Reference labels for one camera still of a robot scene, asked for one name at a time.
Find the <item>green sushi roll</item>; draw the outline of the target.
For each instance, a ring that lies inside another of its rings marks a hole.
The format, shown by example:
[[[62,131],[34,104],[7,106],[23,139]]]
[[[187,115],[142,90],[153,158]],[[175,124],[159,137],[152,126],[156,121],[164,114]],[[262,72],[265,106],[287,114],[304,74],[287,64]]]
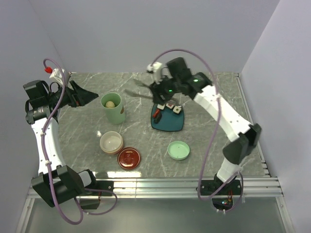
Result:
[[[181,106],[175,106],[175,107],[173,108],[173,112],[174,112],[175,114],[180,114],[181,111],[182,111],[182,107],[181,107]]]

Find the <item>beige bun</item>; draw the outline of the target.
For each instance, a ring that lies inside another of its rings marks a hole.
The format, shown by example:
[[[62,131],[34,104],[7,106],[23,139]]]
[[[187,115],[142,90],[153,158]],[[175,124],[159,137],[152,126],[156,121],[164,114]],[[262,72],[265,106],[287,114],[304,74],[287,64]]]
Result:
[[[115,108],[115,104],[114,104],[113,101],[107,101],[107,102],[105,103],[105,107],[106,107],[106,108],[109,108],[109,109],[112,109],[112,108]]]

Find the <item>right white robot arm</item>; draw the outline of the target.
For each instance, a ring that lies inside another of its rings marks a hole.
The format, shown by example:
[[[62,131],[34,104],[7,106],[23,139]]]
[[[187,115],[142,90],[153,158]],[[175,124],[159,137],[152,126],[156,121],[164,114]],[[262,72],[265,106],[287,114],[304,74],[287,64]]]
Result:
[[[215,190],[227,193],[231,180],[241,169],[241,162],[257,146],[262,128],[243,118],[222,96],[216,92],[213,82],[202,72],[192,74],[182,57],[167,64],[154,62],[147,66],[147,72],[154,74],[154,82],[149,86],[153,102],[164,104],[181,93],[190,97],[205,109],[222,128],[229,144],[223,148],[224,160],[215,175]]]

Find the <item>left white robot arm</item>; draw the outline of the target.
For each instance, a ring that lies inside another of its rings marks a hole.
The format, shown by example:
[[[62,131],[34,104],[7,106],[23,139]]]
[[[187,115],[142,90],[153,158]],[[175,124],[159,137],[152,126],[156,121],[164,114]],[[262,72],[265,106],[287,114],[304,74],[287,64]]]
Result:
[[[26,121],[31,126],[39,152],[38,176],[32,178],[34,191],[54,207],[53,195],[58,203],[64,203],[84,192],[93,195],[98,191],[98,182],[93,173],[79,173],[65,164],[58,137],[58,111],[64,106],[81,107],[98,97],[98,94],[81,88],[75,81],[70,87],[58,86],[56,92],[41,80],[23,86],[29,99],[25,103]]]

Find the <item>green cylindrical lunch container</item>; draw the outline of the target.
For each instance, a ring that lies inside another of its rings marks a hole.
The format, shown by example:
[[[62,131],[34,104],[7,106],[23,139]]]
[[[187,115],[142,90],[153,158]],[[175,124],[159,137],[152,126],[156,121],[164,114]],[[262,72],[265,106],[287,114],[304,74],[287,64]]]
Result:
[[[113,101],[115,108],[109,109],[105,107],[107,101]],[[118,93],[110,92],[101,98],[101,105],[104,108],[105,115],[108,121],[112,124],[121,124],[125,120],[124,104],[121,96]]]

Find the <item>white sushi roll left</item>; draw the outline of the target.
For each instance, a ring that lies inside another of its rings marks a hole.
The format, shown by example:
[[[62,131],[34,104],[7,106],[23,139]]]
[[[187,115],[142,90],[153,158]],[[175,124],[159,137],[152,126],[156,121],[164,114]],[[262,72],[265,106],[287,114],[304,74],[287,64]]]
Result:
[[[160,110],[164,110],[165,104],[164,104],[164,105],[158,104],[158,105],[157,105],[157,108],[160,109]]]

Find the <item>red centre sushi roll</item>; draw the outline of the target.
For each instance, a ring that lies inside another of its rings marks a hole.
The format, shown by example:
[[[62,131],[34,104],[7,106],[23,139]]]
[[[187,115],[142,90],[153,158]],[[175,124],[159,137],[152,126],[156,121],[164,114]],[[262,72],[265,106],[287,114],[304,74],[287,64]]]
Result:
[[[174,108],[174,104],[169,104],[169,103],[167,103],[167,104],[166,104],[166,107],[168,107],[169,109],[172,109],[172,108]]]

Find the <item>black spiky toy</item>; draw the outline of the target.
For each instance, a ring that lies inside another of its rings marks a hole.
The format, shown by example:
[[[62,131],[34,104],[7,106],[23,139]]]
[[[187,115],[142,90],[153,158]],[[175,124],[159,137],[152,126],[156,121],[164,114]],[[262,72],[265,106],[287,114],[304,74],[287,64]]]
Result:
[[[162,114],[159,113],[158,115],[155,116],[154,123],[158,124],[160,122],[161,118],[162,118]]]

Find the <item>teal square plate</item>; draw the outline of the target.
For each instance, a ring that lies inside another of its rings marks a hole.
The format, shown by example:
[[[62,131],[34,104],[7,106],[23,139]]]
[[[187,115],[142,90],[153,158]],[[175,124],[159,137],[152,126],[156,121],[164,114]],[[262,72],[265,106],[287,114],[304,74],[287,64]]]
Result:
[[[164,109],[159,109],[156,104],[153,105],[150,116],[151,127],[158,131],[163,132],[178,132],[183,129],[184,126],[184,110],[181,106],[177,106],[180,109],[179,113],[173,111],[174,108],[170,109],[165,106]],[[155,122],[154,115],[158,111],[157,115],[161,114],[159,122]]]

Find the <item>cream inner bowl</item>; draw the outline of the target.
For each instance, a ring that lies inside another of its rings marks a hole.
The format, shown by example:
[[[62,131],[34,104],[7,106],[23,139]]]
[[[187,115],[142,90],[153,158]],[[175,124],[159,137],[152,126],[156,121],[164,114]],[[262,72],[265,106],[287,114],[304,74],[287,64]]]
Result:
[[[123,137],[115,131],[109,131],[102,135],[100,148],[107,154],[117,154],[124,146]]]

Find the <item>green round lid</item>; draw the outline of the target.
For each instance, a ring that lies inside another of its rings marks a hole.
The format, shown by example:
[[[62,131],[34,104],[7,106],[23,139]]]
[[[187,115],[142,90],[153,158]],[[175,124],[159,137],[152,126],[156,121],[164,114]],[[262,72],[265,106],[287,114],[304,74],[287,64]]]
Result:
[[[168,145],[167,152],[175,160],[184,160],[190,154],[190,148],[183,141],[173,141]]]

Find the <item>red round lid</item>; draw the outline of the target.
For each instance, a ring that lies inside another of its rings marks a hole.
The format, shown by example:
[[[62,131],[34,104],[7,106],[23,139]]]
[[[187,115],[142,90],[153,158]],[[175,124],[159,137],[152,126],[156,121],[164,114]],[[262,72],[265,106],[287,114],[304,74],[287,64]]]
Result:
[[[133,170],[140,164],[141,156],[136,148],[126,147],[119,152],[117,161],[122,169]]]

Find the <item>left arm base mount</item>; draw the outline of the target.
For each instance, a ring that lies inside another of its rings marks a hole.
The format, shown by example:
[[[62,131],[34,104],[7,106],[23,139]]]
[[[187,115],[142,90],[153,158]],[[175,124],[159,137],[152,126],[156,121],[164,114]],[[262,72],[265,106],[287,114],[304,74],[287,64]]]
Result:
[[[79,204],[84,213],[89,215],[103,215],[111,210],[117,204],[118,197],[113,192],[114,191],[114,182],[113,181],[96,181],[95,184],[91,184],[85,188],[85,192],[82,194],[79,199]],[[100,205],[104,202],[103,198],[114,198],[114,202],[108,210],[103,212],[96,213]]]

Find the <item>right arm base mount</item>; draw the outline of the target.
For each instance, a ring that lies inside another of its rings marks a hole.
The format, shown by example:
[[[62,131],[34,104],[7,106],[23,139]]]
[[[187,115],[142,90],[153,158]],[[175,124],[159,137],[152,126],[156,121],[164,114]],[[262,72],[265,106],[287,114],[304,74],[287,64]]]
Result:
[[[235,178],[223,183],[217,177],[214,180],[202,180],[196,187],[200,200],[211,200],[217,212],[227,213],[232,211],[242,200],[244,183]]]

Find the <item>aluminium rail frame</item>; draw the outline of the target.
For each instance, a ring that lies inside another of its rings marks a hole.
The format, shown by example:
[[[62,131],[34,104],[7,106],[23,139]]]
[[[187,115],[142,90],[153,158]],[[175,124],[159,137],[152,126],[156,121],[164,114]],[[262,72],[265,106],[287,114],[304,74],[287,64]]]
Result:
[[[30,189],[21,220],[21,233],[292,233],[283,192],[267,168],[260,148],[242,164],[243,199],[228,213],[217,212],[211,201],[196,194],[197,179],[214,121],[188,97],[176,98],[185,109],[185,124],[180,132],[154,130],[150,125],[152,104],[143,98],[124,94],[130,89],[148,95],[134,79],[149,83],[144,73],[74,73],[72,78],[83,88],[100,96],[108,92],[122,95],[126,120],[112,125],[104,116],[99,100],[82,108],[61,111],[60,144],[67,164],[80,171],[90,169],[98,181],[113,181],[118,197],[116,206],[103,215],[85,216],[81,224],[67,224]],[[136,148],[141,156],[136,169],[124,170],[118,154],[100,148],[102,135],[118,132],[124,146]],[[173,141],[188,144],[190,154],[175,160],[167,152]]]

